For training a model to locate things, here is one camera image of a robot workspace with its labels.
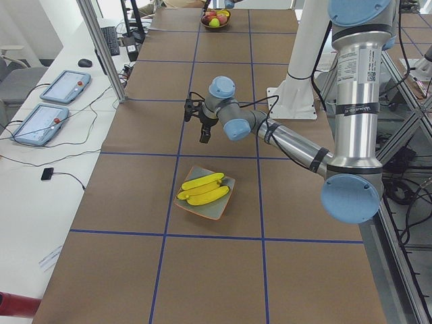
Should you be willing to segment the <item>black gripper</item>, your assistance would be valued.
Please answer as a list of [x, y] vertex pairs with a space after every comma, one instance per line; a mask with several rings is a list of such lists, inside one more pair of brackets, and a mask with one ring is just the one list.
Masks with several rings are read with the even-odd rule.
[[[189, 122], [192, 117], [200, 117], [202, 113], [204, 99], [191, 99], [187, 98], [184, 104], [184, 121]], [[211, 138], [211, 128], [212, 126], [202, 124], [200, 129], [199, 142], [207, 144]]]

